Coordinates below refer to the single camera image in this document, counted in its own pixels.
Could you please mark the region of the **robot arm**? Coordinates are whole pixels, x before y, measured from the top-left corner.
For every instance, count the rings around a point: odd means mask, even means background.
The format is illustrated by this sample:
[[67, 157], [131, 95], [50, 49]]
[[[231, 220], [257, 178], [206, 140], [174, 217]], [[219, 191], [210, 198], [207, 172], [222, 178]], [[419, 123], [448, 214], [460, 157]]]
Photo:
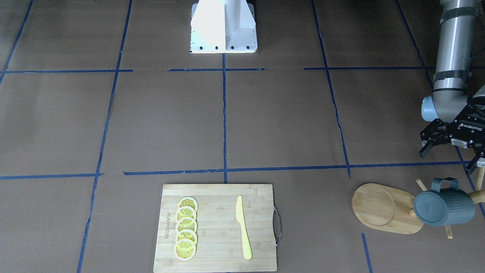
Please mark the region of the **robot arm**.
[[474, 150], [466, 173], [484, 166], [484, 88], [466, 93], [474, 59], [472, 45], [479, 16], [478, 0], [441, 0], [438, 57], [433, 93], [422, 101], [421, 115], [429, 124], [421, 133], [420, 157], [433, 147], [451, 144]]

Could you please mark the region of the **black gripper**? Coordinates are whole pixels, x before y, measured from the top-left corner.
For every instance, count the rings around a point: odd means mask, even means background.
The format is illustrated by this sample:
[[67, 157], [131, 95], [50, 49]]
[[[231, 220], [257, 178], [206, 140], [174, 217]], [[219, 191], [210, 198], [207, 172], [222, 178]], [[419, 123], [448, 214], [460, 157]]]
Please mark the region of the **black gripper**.
[[422, 148], [419, 157], [425, 158], [438, 145], [452, 144], [465, 149], [472, 148], [475, 157], [466, 166], [468, 175], [474, 173], [477, 168], [485, 166], [485, 115], [484, 104], [468, 102], [464, 109], [447, 123], [441, 119], [434, 119], [421, 132]]

